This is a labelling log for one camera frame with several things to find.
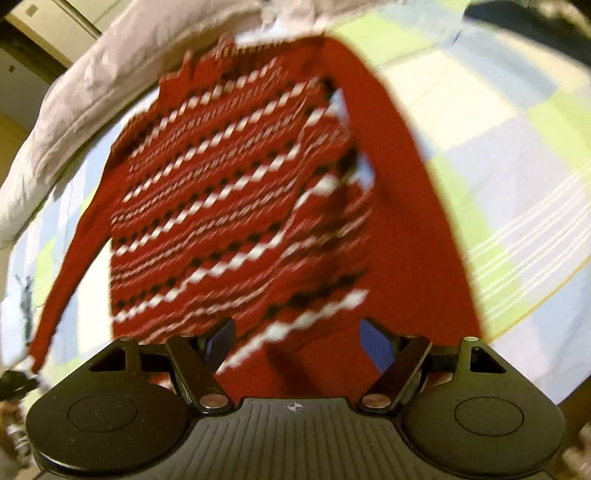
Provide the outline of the light blue folded cloth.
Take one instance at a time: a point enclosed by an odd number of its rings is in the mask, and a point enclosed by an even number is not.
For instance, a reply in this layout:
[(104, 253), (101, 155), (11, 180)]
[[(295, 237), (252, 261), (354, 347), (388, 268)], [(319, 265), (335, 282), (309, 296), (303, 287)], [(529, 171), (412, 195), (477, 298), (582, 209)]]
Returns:
[(33, 279), (17, 274), (8, 282), (8, 293), (1, 302), (1, 349), (6, 357), (21, 355), (33, 337)]

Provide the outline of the red knitted patterned sweater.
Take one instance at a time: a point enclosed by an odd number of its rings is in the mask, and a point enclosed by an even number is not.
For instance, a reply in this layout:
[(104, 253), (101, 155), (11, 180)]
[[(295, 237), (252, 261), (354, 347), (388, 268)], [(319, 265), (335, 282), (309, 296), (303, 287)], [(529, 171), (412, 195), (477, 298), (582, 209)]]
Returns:
[(480, 333), (465, 268), (412, 135), (379, 79), (327, 36), (187, 54), (112, 145), (45, 301), (43, 367), (109, 247), (114, 337), (161, 344), (235, 321), (233, 399), (358, 398), (360, 323), (454, 346)]

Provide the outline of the left mauve pillow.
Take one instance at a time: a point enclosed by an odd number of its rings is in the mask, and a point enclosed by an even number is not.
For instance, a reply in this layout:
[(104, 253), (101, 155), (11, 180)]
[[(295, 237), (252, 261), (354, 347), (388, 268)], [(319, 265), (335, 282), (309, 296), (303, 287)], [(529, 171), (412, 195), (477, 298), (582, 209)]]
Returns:
[(224, 33), (270, 21), (272, 1), (133, 1), (49, 88), (1, 186), (11, 246), (73, 155), (157, 79)]

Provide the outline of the checkered bed sheet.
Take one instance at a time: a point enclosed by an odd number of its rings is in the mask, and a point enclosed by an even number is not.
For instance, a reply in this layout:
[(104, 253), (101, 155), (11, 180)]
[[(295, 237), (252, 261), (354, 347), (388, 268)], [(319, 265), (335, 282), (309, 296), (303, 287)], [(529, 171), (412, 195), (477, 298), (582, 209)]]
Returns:
[[(509, 2), (405, 1), (335, 19), (382, 76), (437, 182), (482, 331), (554, 401), (590, 374), (590, 67), (523, 25)], [(34, 324), (132, 100), (71, 158), (10, 246), (33, 279)]]

